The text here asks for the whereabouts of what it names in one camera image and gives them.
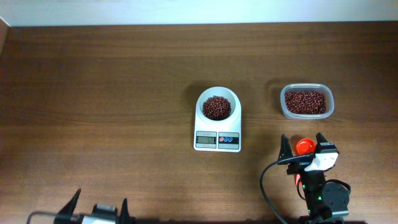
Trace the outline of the white round bowl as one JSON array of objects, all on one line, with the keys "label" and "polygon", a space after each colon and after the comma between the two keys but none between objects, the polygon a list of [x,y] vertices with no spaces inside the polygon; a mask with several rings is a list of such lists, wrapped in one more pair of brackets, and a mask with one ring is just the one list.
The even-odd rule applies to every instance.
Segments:
[{"label": "white round bowl", "polygon": [[197,115],[206,121],[227,121],[240,112],[238,97],[222,86],[205,90],[197,101]]}]

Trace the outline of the orange measuring scoop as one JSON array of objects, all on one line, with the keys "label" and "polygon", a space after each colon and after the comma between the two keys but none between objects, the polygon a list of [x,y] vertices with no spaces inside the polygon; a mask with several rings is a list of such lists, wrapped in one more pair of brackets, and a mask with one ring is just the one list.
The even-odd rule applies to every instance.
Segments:
[{"label": "orange measuring scoop", "polygon": [[315,152],[316,144],[313,140],[309,138],[301,139],[295,147],[298,155],[305,155]]}]

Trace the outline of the white digital kitchen scale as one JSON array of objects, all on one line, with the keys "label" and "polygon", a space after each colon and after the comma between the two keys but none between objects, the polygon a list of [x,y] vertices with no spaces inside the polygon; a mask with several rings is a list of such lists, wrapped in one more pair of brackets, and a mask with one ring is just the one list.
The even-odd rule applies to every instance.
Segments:
[{"label": "white digital kitchen scale", "polygon": [[[231,112],[227,118],[216,121],[205,116],[203,104],[214,96],[223,97],[230,103]],[[241,123],[241,103],[233,91],[222,86],[205,90],[196,103],[193,148],[197,151],[239,152]]]}]

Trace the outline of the clear plastic bean container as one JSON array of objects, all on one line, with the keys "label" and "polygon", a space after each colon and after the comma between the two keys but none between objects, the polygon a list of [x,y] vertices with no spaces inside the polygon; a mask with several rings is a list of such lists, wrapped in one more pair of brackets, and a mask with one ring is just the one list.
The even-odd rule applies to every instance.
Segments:
[{"label": "clear plastic bean container", "polygon": [[335,109],[331,90],[317,83],[294,83],[280,93],[283,115],[288,119],[324,119]]}]

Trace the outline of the red adzuki beans in container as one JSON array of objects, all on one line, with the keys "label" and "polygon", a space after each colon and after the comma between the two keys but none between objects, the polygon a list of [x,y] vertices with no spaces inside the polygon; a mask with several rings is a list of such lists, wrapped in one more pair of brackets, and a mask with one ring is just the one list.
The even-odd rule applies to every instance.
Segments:
[{"label": "red adzuki beans in container", "polygon": [[326,113],[325,96],[319,91],[286,91],[284,97],[285,105],[291,113],[309,115]]}]

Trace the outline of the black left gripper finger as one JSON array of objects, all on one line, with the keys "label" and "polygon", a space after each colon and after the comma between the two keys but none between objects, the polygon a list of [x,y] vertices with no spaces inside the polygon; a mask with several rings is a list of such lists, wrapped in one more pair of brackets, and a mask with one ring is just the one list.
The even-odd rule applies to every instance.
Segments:
[{"label": "black left gripper finger", "polygon": [[121,207],[121,213],[119,217],[119,222],[120,223],[129,223],[129,212],[128,212],[128,206],[127,206],[127,198],[123,200],[123,204]]},{"label": "black left gripper finger", "polygon": [[70,201],[61,209],[58,211],[58,214],[60,215],[73,215],[73,212],[76,208],[78,198],[80,196],[81,189],[78,189],[73,197],[70,199]]}]

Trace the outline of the red beans in bowl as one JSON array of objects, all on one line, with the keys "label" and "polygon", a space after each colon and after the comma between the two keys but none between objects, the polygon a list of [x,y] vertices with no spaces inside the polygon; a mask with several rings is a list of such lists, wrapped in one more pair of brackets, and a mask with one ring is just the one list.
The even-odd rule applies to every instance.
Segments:
[{"label": "red beans in bowl", "polygon": [[231,103],[223,96],[212,96],[203,103],[203,114],[213,121],[221,121],[231,114]]}]

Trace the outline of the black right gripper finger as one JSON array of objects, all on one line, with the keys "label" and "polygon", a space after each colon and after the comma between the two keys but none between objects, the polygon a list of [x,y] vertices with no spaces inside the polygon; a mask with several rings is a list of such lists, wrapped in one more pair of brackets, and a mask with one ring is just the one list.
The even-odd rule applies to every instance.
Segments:
[{"label": "black right gripper finger", "polygon": [[287,165],[288,163],[292,162],[293,154],[292,149],[289,144],[289,139],[286,135],[281,136],[280,140],[280,151],[277,160],[278,165]]},{"label": "black right gripper finger", "polygon": [[322,145],[322,143],[327,143],[327,140],[325,139],[322,133],[317,133],[315,137],[317,140],[317,144],[315,146],[315,152],[321,152],[325,148],[325,146]]}]

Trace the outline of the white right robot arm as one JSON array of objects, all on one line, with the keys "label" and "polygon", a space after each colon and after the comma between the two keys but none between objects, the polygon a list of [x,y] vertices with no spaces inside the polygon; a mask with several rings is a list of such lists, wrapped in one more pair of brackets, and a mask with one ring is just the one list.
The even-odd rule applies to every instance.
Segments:
[{"label": "white right robot arm", "polygon": [[286,136],[281,137],[278,165],[287,165],[288,175],[299,175],[308,215],[299,223],[343,223],[349,214],[348,204],[351,187],[340,180],[325,178],[325,172],[335,166],[340,153],[336,146],[321,133],[316,135],[315,151],[294,156]]}]

